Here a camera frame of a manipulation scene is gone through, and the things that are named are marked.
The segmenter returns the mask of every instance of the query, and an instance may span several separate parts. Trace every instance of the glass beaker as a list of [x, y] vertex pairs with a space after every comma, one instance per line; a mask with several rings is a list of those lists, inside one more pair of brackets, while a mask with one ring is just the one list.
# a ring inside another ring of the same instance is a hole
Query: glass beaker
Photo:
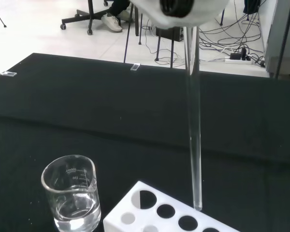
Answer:
[[98, 226], [101, 209], [91, 159], [80, 155], [58, 158], [44, 169], [41, 182], [60, 232], [91, 232]]

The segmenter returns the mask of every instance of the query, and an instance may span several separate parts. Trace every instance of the black bag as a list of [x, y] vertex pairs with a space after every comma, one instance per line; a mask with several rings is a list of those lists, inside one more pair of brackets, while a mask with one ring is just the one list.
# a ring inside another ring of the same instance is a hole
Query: black bag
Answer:
[[253, 14], [258, 12], [260, 2], [261, 0], [244, 0], [245, 2], [245, 8], [244, 8], [244, 13], [245, 14]]

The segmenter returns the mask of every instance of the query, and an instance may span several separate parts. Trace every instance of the chair wheel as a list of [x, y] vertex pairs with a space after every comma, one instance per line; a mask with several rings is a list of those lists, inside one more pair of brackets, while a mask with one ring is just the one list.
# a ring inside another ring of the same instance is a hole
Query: chair wheel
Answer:
[[65, 24], [61, 24], [61, 25], [60, 25], [60, 28], [61, 28], [62, 30], [65, 30], [65, 29], [67, 28], [67, 26], [66, 26]]

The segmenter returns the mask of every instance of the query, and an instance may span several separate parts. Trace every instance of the black pants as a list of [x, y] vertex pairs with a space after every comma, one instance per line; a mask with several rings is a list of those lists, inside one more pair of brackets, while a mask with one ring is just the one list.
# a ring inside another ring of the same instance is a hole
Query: black pants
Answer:
[[110, 13], [117, 16], [120, 12], [126, 10], [129, 4], [129, 0], [114, 0], [112, 6], [110, 7]]

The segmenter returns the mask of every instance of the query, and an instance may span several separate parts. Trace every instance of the chair base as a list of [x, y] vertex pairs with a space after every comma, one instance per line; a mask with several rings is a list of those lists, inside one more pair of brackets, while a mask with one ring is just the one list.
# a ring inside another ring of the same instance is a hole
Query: chair base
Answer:
[[108, 10], [100, 11], [100, 12], [95, 13], [95, 14], [90, 14], [90, 13], [87, 13], [87, 12], [84, 12], [81, 10], [76, 10], [76, 15], [73, 18], [65, 18], [65, 19], [61, 20], [62, 24], [60, 25], [60, 28], [62, 30], [65, 30], [67, 23], [74, 23], [74, 22], [89, 20], [87, 34], [92, 35], [92, 29], [91, 29], [92, 21], [94, 19], [101, 20], [102, 16], [105, 15], [107, 12], [108, 12]]

